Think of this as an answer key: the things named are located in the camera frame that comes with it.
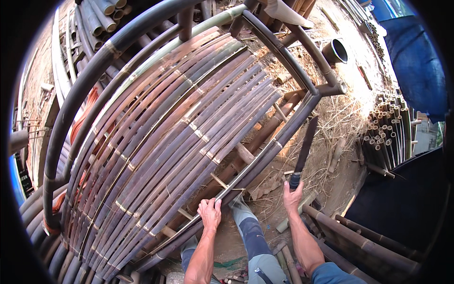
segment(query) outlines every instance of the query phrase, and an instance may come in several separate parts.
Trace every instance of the forearm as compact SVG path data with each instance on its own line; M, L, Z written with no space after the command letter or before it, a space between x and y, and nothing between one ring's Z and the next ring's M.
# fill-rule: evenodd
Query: forearm
M189 261L184 283L210 283L214 264L214 238L216 231L205 230Z
M297 211L289 213L289 223L296 258L311 277L314 269L325 263L323 253Z

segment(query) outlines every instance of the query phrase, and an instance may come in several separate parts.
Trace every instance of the person's left hand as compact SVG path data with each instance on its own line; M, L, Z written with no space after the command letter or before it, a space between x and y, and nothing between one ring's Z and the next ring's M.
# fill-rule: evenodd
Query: person's left hand
M202 199L199 204L199 208L197 209L197 213L199 213L200 217L202 218L203 226L207 230L217 230L219 223L221 222L221 202L222 200L218 200L215 204L215 198Z

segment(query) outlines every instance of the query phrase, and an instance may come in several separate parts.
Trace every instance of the gray pants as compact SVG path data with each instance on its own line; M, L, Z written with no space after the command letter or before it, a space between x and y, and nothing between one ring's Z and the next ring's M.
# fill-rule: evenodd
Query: gray pants
M242 195L230 202L229 207L247 251L249 284L288 283L286 275L265 241L257 217L246 205ZM197 238L193 236L180 248L185 272L197 244ZM218 284L219 282L212 279L211 283Z

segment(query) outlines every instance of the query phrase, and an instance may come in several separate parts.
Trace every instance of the black handle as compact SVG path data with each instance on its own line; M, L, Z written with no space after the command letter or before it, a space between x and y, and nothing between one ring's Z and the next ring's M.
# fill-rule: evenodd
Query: black handle
M290 184L290 192L293 192L296 190L296 188L300 184L300 179L301 179L301 173L291 174L290 181L288 182Z

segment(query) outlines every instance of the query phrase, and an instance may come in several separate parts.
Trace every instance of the person's right hand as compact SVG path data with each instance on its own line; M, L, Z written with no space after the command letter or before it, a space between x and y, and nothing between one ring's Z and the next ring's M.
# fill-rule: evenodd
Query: person's right hand
M301 202L301 197L303 195L304 182L300 181L300 184L294 192L290 192L290 185L288 181L284 181L284 207L287 211L287 214L290 216L292 214L298 214L298 205Z
M202 199L199 204L199 208L197 209L197 213L199 213L200 217L202 218L203 226L205 227L204 230L217 230L219 223L221 222L221 202L222 200L218 200L215 204L215 198Z

